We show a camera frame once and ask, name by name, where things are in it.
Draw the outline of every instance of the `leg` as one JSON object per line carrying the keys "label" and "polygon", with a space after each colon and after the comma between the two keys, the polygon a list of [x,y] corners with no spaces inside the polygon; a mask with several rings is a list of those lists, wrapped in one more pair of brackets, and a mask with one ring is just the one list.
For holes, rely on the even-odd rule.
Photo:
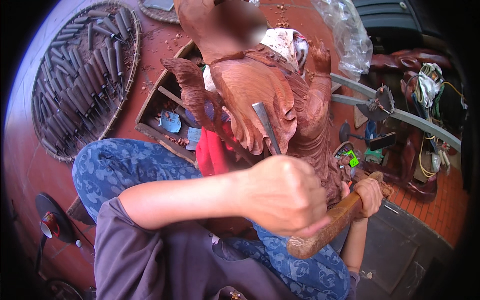
{"label": "leg", "polygon": [[287,252],[287,238],[277,237],[252,223],[260,241],[230,238],[227,242],[270,269],[302,299],[345,299],[350,275],[330,245],[309,259],[297,259]]}
{"label": "leg", "polygon": [[159,144],[105,139],[85,146],[72,169],[80,200],[96,222],[103,202],[136,184],[201,177],[189,162]]}

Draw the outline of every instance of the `hand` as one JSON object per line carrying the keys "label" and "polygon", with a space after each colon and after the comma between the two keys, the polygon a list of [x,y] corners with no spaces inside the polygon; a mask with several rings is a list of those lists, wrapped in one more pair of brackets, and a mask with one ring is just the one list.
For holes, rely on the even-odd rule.
{"label": "hand", "polygon": [[363,204],[354,221],[360,221],[378,212],[378,208],[382,205],[383,195],[377,180],[365,178],[357,182],[353,189],[360,195]]}
{"label": "hand", "polygon": [[301,159],[271,156],[239,179],[242,215],[275,234],[309,237],[330,222],[325,189]]}

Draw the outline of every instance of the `forearm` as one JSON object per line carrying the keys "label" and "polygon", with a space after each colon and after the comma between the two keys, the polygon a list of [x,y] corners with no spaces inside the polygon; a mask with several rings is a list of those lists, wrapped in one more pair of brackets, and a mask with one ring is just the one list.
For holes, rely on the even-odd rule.
{"label": "forearm", "polygon": [[359,272],[367,238],[368,218],[352,221],[340,257],[349,271]]}
{"label": "forearm", "polygon": [[119,196],[128,216],[145,229],[194,219],[235,216],[239,172],[190,180],[142,183]]}

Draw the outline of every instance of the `red cloth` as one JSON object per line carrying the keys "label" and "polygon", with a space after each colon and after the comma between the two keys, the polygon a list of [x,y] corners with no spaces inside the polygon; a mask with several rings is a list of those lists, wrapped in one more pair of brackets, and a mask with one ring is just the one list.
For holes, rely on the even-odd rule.
{"label": "red cloth", "polygon": [[[230,122],[223,123],[223,130],[231,139],[236,141]],[[195,150],[198,167],[204,177],[229,171],[227,156],[229,151],[234,152],[234,150],[225,144],[215,132],[208,131],[202,127],[202,135]]]}

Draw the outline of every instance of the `sleeve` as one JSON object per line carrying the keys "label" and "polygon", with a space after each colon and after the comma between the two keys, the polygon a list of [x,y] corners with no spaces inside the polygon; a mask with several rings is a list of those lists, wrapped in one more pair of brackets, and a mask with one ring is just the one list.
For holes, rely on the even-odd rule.
{"label": "sleeve", "polygon": [[102,204],[95,238],[98,299],[160,299],[165,258],[159,231],[139,227],[118,198]]}
{"label": "sleeve", "polygon": [[350,271],[350,290],[345,300],[355,300],[357,298],[357,284],[360,281],[360,275],[357,272]]}

